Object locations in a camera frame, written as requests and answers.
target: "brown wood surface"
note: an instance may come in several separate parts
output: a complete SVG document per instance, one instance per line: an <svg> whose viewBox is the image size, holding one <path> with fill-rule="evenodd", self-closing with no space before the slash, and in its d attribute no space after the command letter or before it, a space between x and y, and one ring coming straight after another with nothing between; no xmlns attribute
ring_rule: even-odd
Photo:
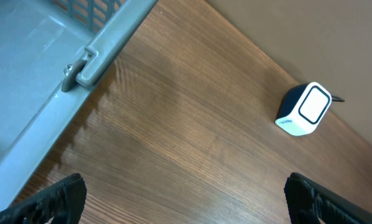
<svg viewBox="0 0 372 224"><path fill-rule="evenodd" d="M82 223L289 223L300 172L372 212L372 147L333 113L295 138L296 82L203 0L160 0L17 201L79 172Z"/></svg>

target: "white cube device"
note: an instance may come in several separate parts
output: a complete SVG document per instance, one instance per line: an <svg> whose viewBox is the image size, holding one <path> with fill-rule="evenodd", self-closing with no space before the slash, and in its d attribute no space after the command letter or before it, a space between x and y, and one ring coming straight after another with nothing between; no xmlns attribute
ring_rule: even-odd
<svg viewBox="0 0 372 224"><path fill-rule="evenodd" d="M275 123L293 136L312 133L331 105L331 94L317 82L295 86L283 97Z"/></svg>

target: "beige wall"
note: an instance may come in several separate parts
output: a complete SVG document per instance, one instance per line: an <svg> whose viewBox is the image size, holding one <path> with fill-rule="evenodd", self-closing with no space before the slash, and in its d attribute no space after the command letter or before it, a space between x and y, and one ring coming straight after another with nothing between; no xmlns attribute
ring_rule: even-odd
<svg viewBox="0 0 372 224"><path fill-rule="evenodd" d="M372 0L207 0L372 144Z"/></svg>

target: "bin hinge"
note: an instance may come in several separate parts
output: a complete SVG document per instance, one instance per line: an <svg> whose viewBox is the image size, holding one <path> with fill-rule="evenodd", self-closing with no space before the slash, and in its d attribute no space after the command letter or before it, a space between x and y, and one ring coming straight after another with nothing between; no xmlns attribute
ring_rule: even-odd
<svg viewBox="0 0 372 224"><path fill-rule="evenodd" d="M75 77L83 69L86 62L86 60L78 59L74 64L67 65L67 68L63 71L64 79L62 82L62 92L67 92L74 87L76 83Z"/></svg>

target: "gray plastic container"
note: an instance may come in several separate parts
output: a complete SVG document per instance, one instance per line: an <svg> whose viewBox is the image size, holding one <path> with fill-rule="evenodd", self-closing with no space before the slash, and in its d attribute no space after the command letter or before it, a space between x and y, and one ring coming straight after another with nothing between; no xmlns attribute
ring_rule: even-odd
<svg viewBox="0 0 372 224"><path fill-rule="evenodd" d="M0 211L156 1L0 0Z"/></svg>

